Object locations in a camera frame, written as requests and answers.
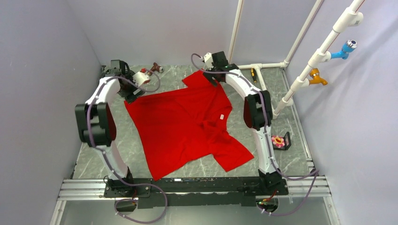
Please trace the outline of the red t-shirt garment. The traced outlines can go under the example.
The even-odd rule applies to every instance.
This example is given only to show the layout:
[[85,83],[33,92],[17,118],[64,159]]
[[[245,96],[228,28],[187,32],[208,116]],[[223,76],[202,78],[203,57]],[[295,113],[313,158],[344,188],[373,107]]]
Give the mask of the red t-shirt garment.
[[154,180],[186,163],[212,155],[229,172],[253,154],[227,131],[232,105],[223,87],[201,71],[183,79],[185,88],[138,98],[125,107],[136,126]]

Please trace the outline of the pink flower plush brooch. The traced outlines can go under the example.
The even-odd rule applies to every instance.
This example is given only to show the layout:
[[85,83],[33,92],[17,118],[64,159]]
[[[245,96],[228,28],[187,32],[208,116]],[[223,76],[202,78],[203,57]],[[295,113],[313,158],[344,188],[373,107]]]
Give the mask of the pink flower plush brooch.
[[285,147],[285,139],[282,136],[273,135],[271,141],[274,149],[283,149]]

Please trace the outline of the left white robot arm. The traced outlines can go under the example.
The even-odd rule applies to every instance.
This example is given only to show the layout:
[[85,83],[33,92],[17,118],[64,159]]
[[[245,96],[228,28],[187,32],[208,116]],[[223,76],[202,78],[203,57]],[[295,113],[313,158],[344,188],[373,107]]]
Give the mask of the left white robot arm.
[[150,80],[145,70],[134,72],[125,61],[112,60],[109,68],[103,67],[92,96],[84,104],[75,106],[80,140],[100,156],[107,168],[109,188],[124,197],[134,193],[135,184],[115,143],[117,131],[109,105],[118,94],[128,102],[135,101],[145,93],[140,87]]

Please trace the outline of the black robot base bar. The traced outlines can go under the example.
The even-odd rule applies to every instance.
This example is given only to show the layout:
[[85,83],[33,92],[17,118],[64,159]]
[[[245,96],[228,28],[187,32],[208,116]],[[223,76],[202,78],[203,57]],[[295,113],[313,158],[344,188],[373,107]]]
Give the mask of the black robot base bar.
[[108,181],[105,198],[132,198],[139,209],[168,206],[255,206],[261,198],[288,195],[285,179],[252,177],[135,178],[136,187]]

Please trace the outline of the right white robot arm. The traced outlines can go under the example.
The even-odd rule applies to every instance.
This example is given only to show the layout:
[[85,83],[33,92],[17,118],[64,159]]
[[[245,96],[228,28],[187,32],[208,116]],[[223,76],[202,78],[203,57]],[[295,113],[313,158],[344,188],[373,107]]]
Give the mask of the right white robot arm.
[[269,195],[285,193],[285,179],[275,159],[271,140],[272,104],[270,93],[251,83],[235,64],[230,64],[224,52],[207,53],[203,60],[205,78],[212,84],[224,82],[243,99],[243,119],[252,130],[259,160],[259,190]]

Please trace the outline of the brown pipe fitting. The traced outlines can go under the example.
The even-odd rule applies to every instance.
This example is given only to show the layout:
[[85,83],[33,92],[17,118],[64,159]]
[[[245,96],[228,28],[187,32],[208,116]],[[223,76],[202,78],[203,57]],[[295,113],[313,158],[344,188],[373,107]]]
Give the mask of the brown pipe fitting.
[[150,70],[153,71],[153,72],[162,73],[164,71],[164,68],[163,68],[163,66],[161,66],[158,63],[154,62],[153,66],[151,67]]

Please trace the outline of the yellow black screwdriver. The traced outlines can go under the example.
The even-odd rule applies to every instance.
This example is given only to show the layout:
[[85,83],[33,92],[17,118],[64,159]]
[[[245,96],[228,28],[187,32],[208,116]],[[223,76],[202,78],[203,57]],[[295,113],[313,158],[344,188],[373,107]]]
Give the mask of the yellow black screwdriver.
[[253,82],[257,83],[258,75],[257,75],[257,72],[256,72],[256,70],[254,68],[251,68],[251,76],[252,76]]

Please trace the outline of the orange pipe tap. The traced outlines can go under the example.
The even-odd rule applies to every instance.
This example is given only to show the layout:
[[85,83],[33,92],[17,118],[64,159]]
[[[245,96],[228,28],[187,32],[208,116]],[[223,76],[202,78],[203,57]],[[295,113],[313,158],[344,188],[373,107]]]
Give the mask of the orange pipe tap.
[[309,75],[311,77],[311,80],[309,80],[310,85],[322,84],[323,86],[325,86],[328,84],[328,82],[325,79],[321,78],[320,71],[318,68],[313,68],[309,73]]

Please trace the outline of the blue pipe tap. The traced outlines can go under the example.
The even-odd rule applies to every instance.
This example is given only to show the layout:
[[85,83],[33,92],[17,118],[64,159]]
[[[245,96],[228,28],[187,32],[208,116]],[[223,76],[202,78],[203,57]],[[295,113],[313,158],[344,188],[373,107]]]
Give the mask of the blue pipe tap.
[[339,52],[334,52],[331,54],[331,59],[344,59],[346,60],[349,57],[349,54],[352,53],[357,48],[357,41],[355,40],[347,40],[341,50]]

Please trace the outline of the small black square frame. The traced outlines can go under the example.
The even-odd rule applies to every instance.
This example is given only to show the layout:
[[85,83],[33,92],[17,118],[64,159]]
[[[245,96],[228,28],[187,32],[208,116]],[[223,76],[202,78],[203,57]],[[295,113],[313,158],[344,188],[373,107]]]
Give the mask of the small black square frame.
[[291,135],[289,131],[286,132],[283,138],[285,139],[285,147],[283,149],[275,149],[275,150],[288,150],[291,147]]

